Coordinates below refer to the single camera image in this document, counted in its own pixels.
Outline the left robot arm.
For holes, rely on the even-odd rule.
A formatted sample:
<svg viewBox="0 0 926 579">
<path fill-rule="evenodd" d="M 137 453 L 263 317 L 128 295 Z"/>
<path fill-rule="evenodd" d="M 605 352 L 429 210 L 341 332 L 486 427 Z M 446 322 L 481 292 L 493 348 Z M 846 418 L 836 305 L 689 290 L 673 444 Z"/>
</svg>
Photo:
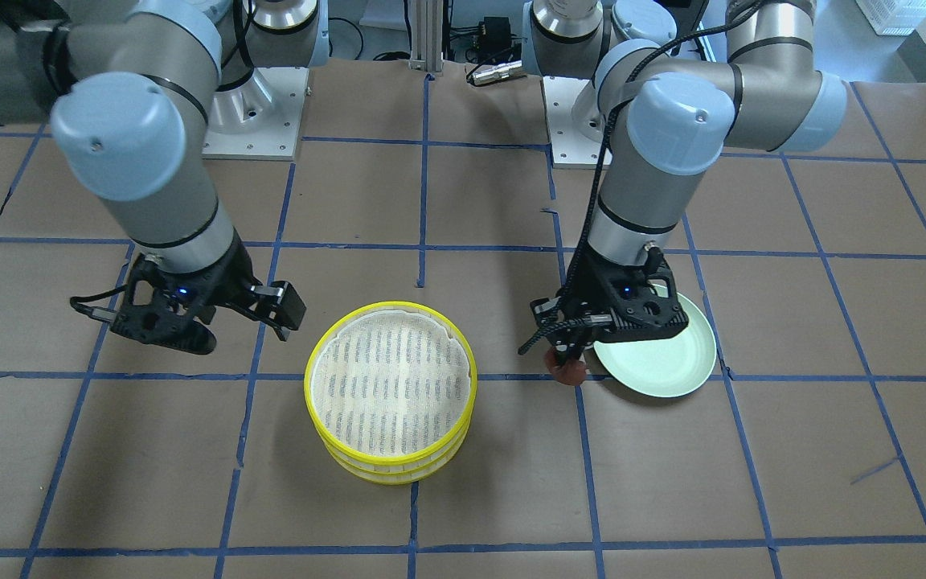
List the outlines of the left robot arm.
<svg viewBox="0 0 926 579">
<path fill-rule="evenodd" d="M 721 26 L 668 43 L 635 35 L 589 72 L 600 157 L 587 215 L 555 296 L 531 304 L 561 363 L 599 343 L 672 339 L 690 325 L 666 241 L 725 147 L 804 153 L 841 127 L 846 89 L 813 66 L 813 1 L 731 1 Z M 703 34 L 727 37 L 723 62 L 675 59 Z"/>
</svg>

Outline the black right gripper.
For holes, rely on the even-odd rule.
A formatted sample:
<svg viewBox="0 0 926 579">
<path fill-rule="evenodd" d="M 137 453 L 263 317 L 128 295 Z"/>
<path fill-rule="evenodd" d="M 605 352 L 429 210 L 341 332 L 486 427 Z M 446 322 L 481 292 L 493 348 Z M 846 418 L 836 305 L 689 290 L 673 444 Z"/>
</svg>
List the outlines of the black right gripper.
<svg viewBox="0 0 926 579">
<path fill-rule="evenodd" d="M 217 263 L 192 273 L 162 271 L 140 254 L 109 329 L 143 344 L 208 355 L 217 344 L 208 326 L 222 307 L 257 320 L 287 342 L 295 331 L 292 318 L 280 310 L 253 310 L 258 300 L 252 287 L 259 284 L 241 241 L 232 242 Z"/>
</svg>

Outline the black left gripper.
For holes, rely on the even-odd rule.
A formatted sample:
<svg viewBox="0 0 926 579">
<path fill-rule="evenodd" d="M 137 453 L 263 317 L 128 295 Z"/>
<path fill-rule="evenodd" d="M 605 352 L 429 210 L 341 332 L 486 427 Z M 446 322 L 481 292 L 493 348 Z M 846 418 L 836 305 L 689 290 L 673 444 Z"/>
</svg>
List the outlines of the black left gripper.
<svg viewBox="0 0 926 579">
<path fill-rule="evenodd" d="M 584 355 L 596 342 L 669 339 L 686 329 L 690 318 L 677 294 L 658 246 L 648 246 L 640 266 L 615 264 L 587 247 L 573 257 L 562 289 L 532 302 L 537 327 L 531 341 L 551 344 L 552 367 L 566 366 L 575 347 L 576 370 L 586 372 Z"/>
</svg>

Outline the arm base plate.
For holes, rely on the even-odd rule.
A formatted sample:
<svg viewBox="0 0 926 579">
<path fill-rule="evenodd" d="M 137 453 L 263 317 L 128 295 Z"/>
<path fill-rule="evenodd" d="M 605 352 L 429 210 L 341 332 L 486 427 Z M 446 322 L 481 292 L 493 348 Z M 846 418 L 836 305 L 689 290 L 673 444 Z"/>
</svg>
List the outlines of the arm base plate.
<svg viewBox="0 0 926 579">
<path fill-rule="evenodd" d="M 308 68 L 257 68 L 239 87 L 217 92 L 202 154 L 207 160 L 297 158 Z"/>
<path fill-rule="evenodd" d="M 545 121 L 550 135 L 552 165 L 559 169 L 592 170 L 599 161 L 613 160 L 601 150 L 603 115 L 590 80 L 543 77 Z"/>
</svg>

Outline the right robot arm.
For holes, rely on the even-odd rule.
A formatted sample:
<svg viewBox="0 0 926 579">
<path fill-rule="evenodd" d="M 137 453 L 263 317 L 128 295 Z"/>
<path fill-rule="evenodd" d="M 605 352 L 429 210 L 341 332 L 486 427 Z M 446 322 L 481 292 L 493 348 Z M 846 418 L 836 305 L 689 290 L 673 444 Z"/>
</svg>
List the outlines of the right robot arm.
<svg viewBox="0 0 926 579">
<path fill-rule="evenodd" d="M 205 355 L 218 308 L 286 340 L 306 308 L 258 279 L 205 167 L 215 106 L 261 68 L 330 55 L 325 1 L 0 1 L 0 127 L 48 122 L 72 173 L 138 247 L 117 310 L 74 311 Z"/>
</svg>

